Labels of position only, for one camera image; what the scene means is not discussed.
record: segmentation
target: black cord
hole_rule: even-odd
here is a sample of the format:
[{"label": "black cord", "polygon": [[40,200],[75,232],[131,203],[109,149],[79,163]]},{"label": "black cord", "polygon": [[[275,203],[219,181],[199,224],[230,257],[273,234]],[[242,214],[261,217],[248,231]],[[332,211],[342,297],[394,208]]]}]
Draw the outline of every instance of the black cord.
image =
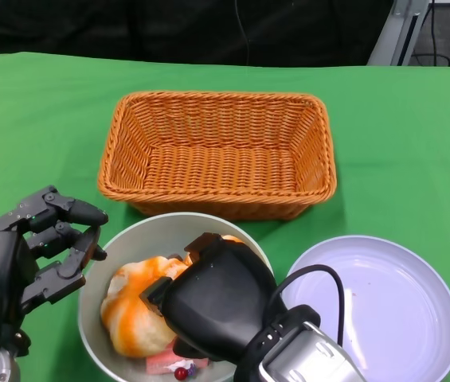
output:
[{"label": "black cord", "polygon": [[423,18],[423,22],[421,23],[421,28],[423,28],[423,25],[425,24],[426,19],[428,18],[428,15],[432,11],[432,9],[433,9],[433,6],[429,6],[428,9],[426,10],[425,17]]},{"label": "black cord", "polygon": [[239,16],[239,6],[237,5],[237,0],[233,0],[235,5],[235,15],[237,16],[237,22],[239,23],[239,28],[241,29],[242,38],[246,44],[246,66],[249,66],[249,40],[244,27],[242,26],[241,16]]},{"label": "black cord", "polygon": [[327,272],[329,275],[332,276],[332,278],[336,282],[336,286],[338,288],[338,340],[336,341],[338,345],[343,347],[343,327],[345,325],[345,291],[343,289],[343,283],[342,280],[339,278],[336,271],[328,267],[327,265],[322,264],[316,264],[316,265],[310,265],[304,268],[299,269],[298,271],[295,271],[291,275],[287,276],[285,280],[281,282],[280,285],[274,290],[272,293],[271,298],[267,302],[267,305],[265,307],[264,311],[264,318],[270,312],[272,305],[274,304],[274,301],[278,297],[278,295],[291,283],[293,283],[296,279],[299,277],[306,275],[311,272],[315,271],[324,271]]},{"label": "black cord", "polygon": [[[419,57],[433,57],[433,53],[414,53],[413,57],[416,59],[417,63],[420,66],[423,66],[421,61],[419,61]],[[445,56],[444,54],[437,53],[437,57],[444,58],[448,62],[448,67],[450,66],[450,58],[448,56]]]},{"label": "black cord", "polygon": [[437,57],[444,58],[448,62],[448,67],[450,66],[450,57],[446,56],[444,54],[437,53],[437,43],[435,38],[435,0],[432,0],[432,3],[428,7],[425,17],[423,18],[423,22],[421,23],[421,28],[423,28],[423,25],[425,25],[426,19],[428,18],[428,15],[432,12],[432,20],[430,25],[430,30],[432,34],[432,45],[433,45],[433,53],[414,53],[412,57],[414,57],[417,61],[417,63],[420,66],[423,66],[421,61],[419,60],[419,57],[433,57],[433,66],[437,66]]},{"label": "black cord", "polygon": [[432,23],[430,25],[433,43],[433,66],[437,66],[437,43],[435,40],[435,0],[432,0]]}]

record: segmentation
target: orange wicker basket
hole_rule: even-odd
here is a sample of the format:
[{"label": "orange wicker basket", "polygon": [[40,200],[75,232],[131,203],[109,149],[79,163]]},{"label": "orange wicker basket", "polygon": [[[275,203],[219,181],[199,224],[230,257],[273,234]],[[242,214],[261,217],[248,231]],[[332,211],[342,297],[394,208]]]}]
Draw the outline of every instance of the orange wicker basket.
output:
[{"label": "orange wicker basket", "polygon": [[132,93],[115,110],[99,189],[147,215],[293,219],[336,190],[326,108],[304,94]]}]

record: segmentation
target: bowl rim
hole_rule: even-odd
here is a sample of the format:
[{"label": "bowl rim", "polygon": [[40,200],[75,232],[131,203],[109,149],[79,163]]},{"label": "bowl rim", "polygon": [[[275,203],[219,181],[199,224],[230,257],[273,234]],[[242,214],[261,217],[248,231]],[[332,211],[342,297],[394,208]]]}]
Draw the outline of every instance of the bowl rim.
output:
[{"label": "bowl rim", "polygon": [[[119,233],[117,233],[115,236],[113,236],[113,238],[111,240],[109,240],[106,245],[104,246],[104,250],[106,251],[108,249],[108,247],[110,245],[112,245],[115,240],[119,239],[119,237],[121,237],[124,233],[129,232],[130,230],[138,227],[141,224],[145,224],[145,223],[149,223],[153,220],[157,220],[157,219],[162,219],[164,217],[172,217],[172,216],[199,216],[199,217],[205,217],[205,218],[210,218],[213,220],[217,220],[221,223],[224,223],[226,225],[232,226],[234,227],[237,231],[239,231],[242,235],[244,235],[248,240],[250,240],[256,250],[258,250],[258,252],[260,253],[260,257],[262,258],[262,260],[265,262],[265,264],[267,264],[269,270],[272,272],[272,267],[271,264],[267,258],[267,256],[265,255],[264,251],[262,250],[262,248],[260,247],[260,245],[242,228],[236,226],[233,223],[230,223],[229,221],[225,220],[225,219],[221,219],[220,217],[216,217],[216,216],[212,216],[206,213],[199,213],[199,212],[171,212],[171,213],[164,213],[162,215],[157,215],[157,216],[152,216],[152,217],[148,217],[144,220],[141,220],[137,223],[134,223],[133,225],[130,225],[129,227],[123,229],[122,231],[120,231]],[[92,271],[94,264],[92,264],[90,266],[90,268],[88,269],[86,276],[88,277],[90,275],[90,272]],[[82,317],[81,317],[81,300],[83,298],[83,290],[84,287],[81,288],[80,292],[79,292],[79,296],[78,296],[78,330],[80,332],[80,338],[83,341],[83,345],[85,347],[85,349],[87,350],[87,353],[90,355],[90,357],[93,359],[93,361],[97,364],[97,366],[99,366],[99,368],[105,372],[108,376],[110,376],[112,379],[116,380],[117,382],[130,382],[128,380],[125,380],[124,378],[117,376],[113,371],[111,371],[109,368],[107,368],[101,361],[100,359],[95,355],[95,353],[92,351],[92,348],[90,347],[90,344],[88,343],[87,337],[84,334],[83,331],[83,322],[82,322]],[[218,379],[218,381],[220,380],[227,380],[228,378],[230,378],[231,376],[225,376],[222,377],[220,379]]]}]

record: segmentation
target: robotic hand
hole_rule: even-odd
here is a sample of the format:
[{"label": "robotic hand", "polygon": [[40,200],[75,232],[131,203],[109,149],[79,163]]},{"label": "robotic hand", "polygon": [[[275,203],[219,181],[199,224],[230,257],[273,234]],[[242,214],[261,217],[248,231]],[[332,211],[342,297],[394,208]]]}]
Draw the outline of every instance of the robotic hand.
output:
[{"label": "robotic hand", "polygon": [[[97,207],[61,196],[53,186],[22,200],[0,217],[0,382],[19,381],[15,357],[28,354],[30,339],[21,330],[26,314],[52,304],[82,287],[81,273],[90,259],[104,260],[97,241],[108,215]],[[71,223],[89,225],[85,232]],[[29,238],[23,237],[32,232]],[[39,269],[37,260],[65,249],[63,263]]]},{"label": "robotic hand", "polygon": [[[141,294],[178,335],[174,352],[179,356],[232,362],[234,382],[365,382],[341,347],[343,287],[331,268],[309,266],[276,286],[245,244],[206,233],[186,251],[193,265]],[[280,298],[289,283],[311,271],[326,271],[337,283],[339,345],[319,329],[320,316],[311,307],[287,310]]]}]

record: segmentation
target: green table surface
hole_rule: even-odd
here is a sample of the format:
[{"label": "green table surface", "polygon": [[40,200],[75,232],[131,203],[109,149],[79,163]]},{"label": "green table surface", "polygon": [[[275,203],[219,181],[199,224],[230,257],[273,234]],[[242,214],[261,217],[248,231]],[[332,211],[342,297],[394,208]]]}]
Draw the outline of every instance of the green table surface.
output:
[{"label": "green table surface", "polygon": [[[47,184],[109,212],[101,243],[142,219],[96,187],[114,107],[154,89],[308,92],[327,105],[338,190],[290,222],[239,222],[282,279],[332,236],[395,241],[426,259],[450,288],[450,68],[240,68],[0,55],[0,215]],[[24,323],[22,380],[109,381],[81,343],[77,294]]]}]

